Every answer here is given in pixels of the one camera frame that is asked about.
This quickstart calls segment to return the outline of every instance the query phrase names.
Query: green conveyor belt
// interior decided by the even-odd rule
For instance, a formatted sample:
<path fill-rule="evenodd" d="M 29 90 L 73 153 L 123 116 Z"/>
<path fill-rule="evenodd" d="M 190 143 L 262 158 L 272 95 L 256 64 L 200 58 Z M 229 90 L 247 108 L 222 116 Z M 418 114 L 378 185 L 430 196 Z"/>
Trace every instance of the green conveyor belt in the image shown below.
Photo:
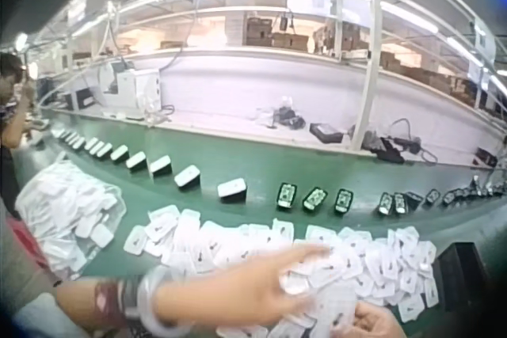
<path fill-rule="evenodd" d="M 110 246 L 102 250 L 86 268 L 85 275 L 122 276 L 144 272 L 158 264 L 155 258 L 127 254 L 123 244 L 135 225 L 148 223 L 147 211 L 168 204 L 180 210 L 200 211 L 202 220 L 211 219 L 225 226 L 243 223 L 271 224 L 281 218 L 295 224 L 295 235 L 304 237 L 307 225 L 315 224 L 340 230 L 350 226 L 370 230 L 374 237 L 387 236 L 387 229 L 416 226 L 421 239 L 431 240 L 441 253 L 454 241 L 474 241 L 491 277 L 503 273 L 507 260 L 503 248 L 507 243 L 505 199 L 479 200 L 459 207 L 434 207 L 419 210 L 403 218 L 380 218 L 373 212 L 383 192 L 416 192 L 425 196 L 437 188 L 442 193 L 464 187 L 474 174 L 485 179 L 489 171 L 449 165 L 392 165 L 372 158 L 349 154 L 332 154 L 237 139 L 223 139 L 188 132 L 151 128 L 108 120 L 51 113 L 56 122 L 64 123 L 88 139 L 97 137 L 114 147 L 126 144 L 131 154 L 143 150 L 148 159 L 164 154 L 171 156 L 173 171 L 180 172 L 194 164 L 201 171 L 201 186 L 181 192 L 173 176 L 152 180 L 145 170 L 130 174 L 124 165 L 100 162 L 87 153 L 75 153 L 52 137 L 45 139 L 42 150 L 24 148 L 15 153 L 17 176 L 25 184 L 39 170 L 50 165 L 61 150 L 86 173 L 119 186 L 127 204 L 124 216 Z M 248 184 L 245 203 L 224 204 L 219 201 L 216 186 L 243 177 Z M 276 210 L 280 184 L 298 186 L 296 204 L 291 213 Z M 316 215 L 306 215 L 302 198 L 315 186 L 329 192 L 323 208 Z M 332 208 L 340 188 L 355 193 L 353 209 L 344 217 L 333 215 Z M 429 324 L 442 322 L 445 313 L 438 307 L 426 310 L 416 322 L 404 325 L 407 334 L 423 330 Z"/>

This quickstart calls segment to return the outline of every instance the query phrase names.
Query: bangle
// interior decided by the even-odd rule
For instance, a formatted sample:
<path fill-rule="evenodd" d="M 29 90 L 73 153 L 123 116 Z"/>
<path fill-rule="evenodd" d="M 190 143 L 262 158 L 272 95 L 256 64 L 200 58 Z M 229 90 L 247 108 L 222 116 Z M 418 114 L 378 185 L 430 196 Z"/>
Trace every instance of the bangle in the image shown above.
<path fill-rule="evenodd" d="M 155 316 L 153 310 L 153 296 L 163 284 L 173 281 L 171 271 L 163 266 L 150 270 L 141 280 L 137 290 L 137 310 L 143 326 L 154 336 L 174 338 L 187 335 L 192 325 L 167 326 Z"/>

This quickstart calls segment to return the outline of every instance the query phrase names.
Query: clear plastic bag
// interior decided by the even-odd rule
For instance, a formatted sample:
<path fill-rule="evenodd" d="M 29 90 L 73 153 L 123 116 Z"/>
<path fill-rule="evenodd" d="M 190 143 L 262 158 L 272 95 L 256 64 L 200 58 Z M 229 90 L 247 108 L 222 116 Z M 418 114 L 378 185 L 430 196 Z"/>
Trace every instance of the clear plastic bag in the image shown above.
<path fill-rule="evenodd" d="M 62 279 L 78 278 L 100 248 L 74 229 L 93 218 L 113 234 L 127 211 L 121 190 L 85 174 L 71 161 L 57 161 L 41 170 L 21 190 L 16 208 Z"/>

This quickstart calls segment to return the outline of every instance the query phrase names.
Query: wall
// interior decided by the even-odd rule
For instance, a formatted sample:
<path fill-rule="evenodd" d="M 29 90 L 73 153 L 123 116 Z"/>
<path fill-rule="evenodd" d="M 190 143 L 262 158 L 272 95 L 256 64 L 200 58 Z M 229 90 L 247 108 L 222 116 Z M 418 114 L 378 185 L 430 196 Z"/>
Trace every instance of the wall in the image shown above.
<path fill-rule="evenodd" d="M 137 69 L 163 67 L 171 58 L 137 59 Z M 348 130 L 357 118 L 365 70 L 308 61 L 206 56 L 181 57 L 162 73 L 162 103 L 177 112 L 253 119 L 258 108 L 277 107 L 291 97 L 308 122 Z M 96 74 L 87 75 L 90 85 Z M 412 136 L 425 146 L 473 154 L 478 146 L 496 152 L 503 134 L 469 108 L 423 85 L 381 74 L 370 125 L 387 131 L 410 120 Z M 393 128 L 405 135 L 406 126 Z"/>

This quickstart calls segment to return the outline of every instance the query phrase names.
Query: black box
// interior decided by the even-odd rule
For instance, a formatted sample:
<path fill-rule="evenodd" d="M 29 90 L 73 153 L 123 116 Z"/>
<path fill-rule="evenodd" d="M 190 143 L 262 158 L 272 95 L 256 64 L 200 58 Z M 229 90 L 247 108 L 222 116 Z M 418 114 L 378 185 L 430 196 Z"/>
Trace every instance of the black box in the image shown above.
<path fill-rule="evenodd" d="M 487 275 L 475 243 L 453 243 L 436 259 L 433 270 L 445 311 L 472 307 L 486 297 Z"/>

